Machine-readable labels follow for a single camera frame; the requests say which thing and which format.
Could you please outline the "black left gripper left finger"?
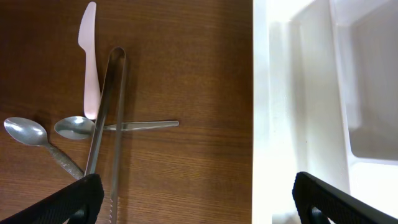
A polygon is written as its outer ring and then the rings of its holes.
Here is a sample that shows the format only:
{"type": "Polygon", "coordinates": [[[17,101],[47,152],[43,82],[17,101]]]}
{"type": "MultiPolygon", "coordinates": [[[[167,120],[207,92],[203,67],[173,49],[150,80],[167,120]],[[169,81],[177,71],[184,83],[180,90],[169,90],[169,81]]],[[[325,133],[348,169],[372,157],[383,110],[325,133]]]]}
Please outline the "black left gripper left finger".
{"type": "Polygon", "coordinates": [[[104,199],[98,174],[89,174],[1,223],[94,224],[104,199]]]}

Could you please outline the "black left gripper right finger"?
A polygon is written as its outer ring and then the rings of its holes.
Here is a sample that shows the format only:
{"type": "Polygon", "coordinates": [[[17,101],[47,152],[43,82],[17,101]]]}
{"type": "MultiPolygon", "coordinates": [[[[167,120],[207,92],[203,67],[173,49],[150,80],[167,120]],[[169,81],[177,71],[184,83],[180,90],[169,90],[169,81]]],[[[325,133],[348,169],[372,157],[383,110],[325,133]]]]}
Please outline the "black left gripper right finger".
{"type": "Polygon", "coordinates": [[[387,215],[308,172],[296,174],[292,190],[295,206],[304,224],[397,224],[387,215]]]}

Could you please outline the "steel tongs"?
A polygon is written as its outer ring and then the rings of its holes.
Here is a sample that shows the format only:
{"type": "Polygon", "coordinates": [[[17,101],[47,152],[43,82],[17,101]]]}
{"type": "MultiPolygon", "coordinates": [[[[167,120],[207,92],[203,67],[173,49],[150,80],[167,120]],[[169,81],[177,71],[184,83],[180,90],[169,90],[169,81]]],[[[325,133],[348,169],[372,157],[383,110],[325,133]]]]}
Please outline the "steel tongs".
{"type": "Polygon", "coordinates": [[[88,156],[85,175],[93,174],[96,170],[96,163],[100,151],[101,139],[104,130],[104,123],[108,115],[112,92],[117,86],[116,83],[117,76],[120,76],[121,79],[119,86],[115,147],[114,147],[113,168],[111,176],[110,210],[109,210],[110,223],[118,222],[119,171],[120,171],[119,163],[121,160],[121,153],[122,153],[122,135],[123,135],[122,128],[123,128],[124,100],[125,100],[125,89],[126,89],[126,78],[127,78],[126,53],[125,50],[121,47],[115,47],[109,53],[108,66],[104,78],[101,101],[99,105],[97,119],[95,122],[93,137],[91,140],[90,153],[88,156]]]}

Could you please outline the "steel spoon patterned handle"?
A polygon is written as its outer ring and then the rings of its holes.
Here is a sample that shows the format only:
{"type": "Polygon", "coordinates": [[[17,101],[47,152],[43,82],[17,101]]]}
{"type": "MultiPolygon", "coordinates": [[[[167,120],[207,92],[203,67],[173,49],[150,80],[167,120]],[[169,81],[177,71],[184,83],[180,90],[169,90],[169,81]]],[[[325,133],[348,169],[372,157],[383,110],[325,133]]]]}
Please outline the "steel spoon patterned handle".
{"type": "Polygon", "coordinates": [[[47,132],[39,123],[26,118],[10,117],[4,120],[4,127],[18,142],[45,147],[55,162],[75,179],[84,177],[83,171],[63,151],[49,143],[47,132]]]}

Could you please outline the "steel spoon plain handle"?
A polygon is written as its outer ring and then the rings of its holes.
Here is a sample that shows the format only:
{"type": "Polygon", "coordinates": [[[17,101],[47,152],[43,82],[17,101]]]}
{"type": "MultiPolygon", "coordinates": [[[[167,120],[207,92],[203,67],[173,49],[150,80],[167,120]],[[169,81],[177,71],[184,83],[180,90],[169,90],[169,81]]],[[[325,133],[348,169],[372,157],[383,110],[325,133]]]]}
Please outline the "steel spoon plain handle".
{"type": "MultiPolygon", "coordinates": [[[[128,122],[123,123],[123,131],[138,131],[145,129],[159,129],[176,127],[179,125],[179,121],[145,121],[145,122],[128,122]]],[[[94,132],[95,123],[82,116],[71,116],[58,121],[54,130],[61,136],[72,139],[88,139],[94,132]]]]}

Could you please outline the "pink plastic knife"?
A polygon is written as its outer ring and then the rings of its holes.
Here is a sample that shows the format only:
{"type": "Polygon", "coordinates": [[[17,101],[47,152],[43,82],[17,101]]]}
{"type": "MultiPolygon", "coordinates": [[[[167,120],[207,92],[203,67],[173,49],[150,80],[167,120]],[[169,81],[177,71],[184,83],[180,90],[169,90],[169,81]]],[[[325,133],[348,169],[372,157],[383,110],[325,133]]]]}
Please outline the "pink plastic knife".
{"type": "Polygon", "coordinates": [[[78,32],[78,45],[85,51],[83,111],[90,120],[97,118],[101,100],[95,52],[95,18],[96,3],[92,1],[85,9],[78,32]]]}

